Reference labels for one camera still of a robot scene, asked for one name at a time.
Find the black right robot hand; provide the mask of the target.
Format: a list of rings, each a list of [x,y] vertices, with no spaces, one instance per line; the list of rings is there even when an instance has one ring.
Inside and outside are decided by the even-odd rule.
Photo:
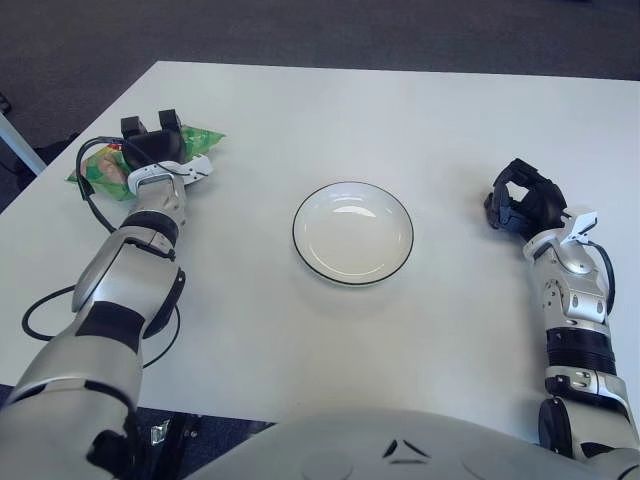
[[[567,208],[560,188],[519,158],[500,172],[483,206],[493,229],[517,234],[526,241],[563,227]]]

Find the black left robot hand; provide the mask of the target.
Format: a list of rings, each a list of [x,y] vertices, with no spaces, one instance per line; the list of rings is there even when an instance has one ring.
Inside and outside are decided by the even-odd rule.
[[[148,131],[138,116],[121,119],[121,133],[125,140],[121,150],[131,170],[165,161],[185,162],[186,144],[176,111],[162,110],[158,116],[160,129],[155,131]]]

